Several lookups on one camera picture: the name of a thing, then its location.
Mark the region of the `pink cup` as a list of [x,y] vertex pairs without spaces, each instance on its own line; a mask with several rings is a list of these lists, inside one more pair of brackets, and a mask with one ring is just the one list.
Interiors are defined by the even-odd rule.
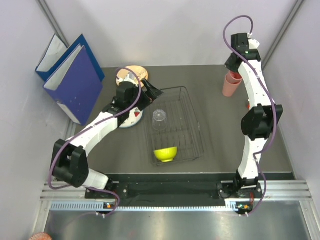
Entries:
[[226,74],[226,81],[229,84],[236,85],[242,81],[242,76],[237,72],[229,71]]
[[241,78],[236,78],[234,75],[228,72],[224,78],[222,94],[225,97],[231,97],[236,92],[241,82]]

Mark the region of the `beige floral plate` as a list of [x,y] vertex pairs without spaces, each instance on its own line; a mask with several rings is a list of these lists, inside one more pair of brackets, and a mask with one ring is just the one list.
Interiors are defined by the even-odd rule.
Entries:
[[125,80],[129,75],[129,78],[133,80],[135,82],[135,85],[137,86],[139,83],[134,74],[141,81],[143,79],[145,79],[146,81],[149,80],[149,73],[144,67],[139,65],[129,65],[123,68],[119,67],[116,69],[116,77],[115,77],[116,85],[119,86],[123,82],[123,80]]

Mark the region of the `clear wine glass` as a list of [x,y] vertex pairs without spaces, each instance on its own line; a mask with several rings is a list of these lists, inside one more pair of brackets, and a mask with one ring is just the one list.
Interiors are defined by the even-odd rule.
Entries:
[[168,127],[167,113],[162,109],[157,109],[152,114],[152,127],[156,131],[164,131]]

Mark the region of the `white plate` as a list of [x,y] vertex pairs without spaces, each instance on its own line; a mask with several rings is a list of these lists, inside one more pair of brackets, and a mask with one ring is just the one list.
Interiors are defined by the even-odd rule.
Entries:
[[132,109],[129,112],[129,117],[128,119],[126,119],[122,125],[120,125],[119,127],[122,129],[127,129],[127,128],[131,128],[134,125],[136,125],[143,117],[143,110],[139,110],[138,107]]

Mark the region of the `black wire dish rack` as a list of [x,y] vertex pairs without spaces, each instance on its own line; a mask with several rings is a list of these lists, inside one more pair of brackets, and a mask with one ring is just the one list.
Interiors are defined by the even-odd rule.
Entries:
[[[163,88],[163,95],[143,113],[143,125],[147,142],[147,156],[154,166],[164,165],[154,155],[155,150],[177,147],[177,155],[167,164],[194,161],[203,156],[200,123],[186,87]],[[152,126],[153,112],[164,110],[168,126],[157,131]]]

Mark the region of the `yellow-green bowl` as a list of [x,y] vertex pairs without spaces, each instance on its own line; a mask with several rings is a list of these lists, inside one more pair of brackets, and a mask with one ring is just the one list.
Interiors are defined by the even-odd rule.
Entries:
[[176,146],[157,149],[153,151],[155,158],[162,163],[172,162],[177,156],[177,153],[178,148]]

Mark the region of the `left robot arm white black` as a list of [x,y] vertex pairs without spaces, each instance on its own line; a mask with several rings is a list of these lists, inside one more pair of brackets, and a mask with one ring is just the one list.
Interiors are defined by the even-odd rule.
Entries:
[[116,95],[97,116],[78,134],[67,140],[59,139],[53,147],[49,176],[75,188],[94,188],[102,198],[109,198],[114,187],[107,175],[89,168],[90,152],[111,132],[117,130],[135,110],[144,111],[163,91],[143,79],[136,84],[123,80]]

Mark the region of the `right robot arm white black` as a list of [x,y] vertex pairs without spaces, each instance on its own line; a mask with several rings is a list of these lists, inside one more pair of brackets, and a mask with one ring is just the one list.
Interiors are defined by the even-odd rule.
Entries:
[[257,190],[262,152],[275,137],[275,131],[283,114],[283,106],[275,104],[262,72],[258,41],[248,33],[231,36],[232,53],[225,63],[228,70],[238,73],[244,82],[249,100],[249,111],[241,120],[245,144],[241,164],[233,180],[233,192],[245,198]]

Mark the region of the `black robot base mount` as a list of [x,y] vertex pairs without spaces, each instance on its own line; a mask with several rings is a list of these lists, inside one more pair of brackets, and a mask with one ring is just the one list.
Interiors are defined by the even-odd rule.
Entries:
[[235,193],[234,173],[111,174],[106,190],[120,197],[121,207],[215,207],[226,200],[251,202],[255,191]]

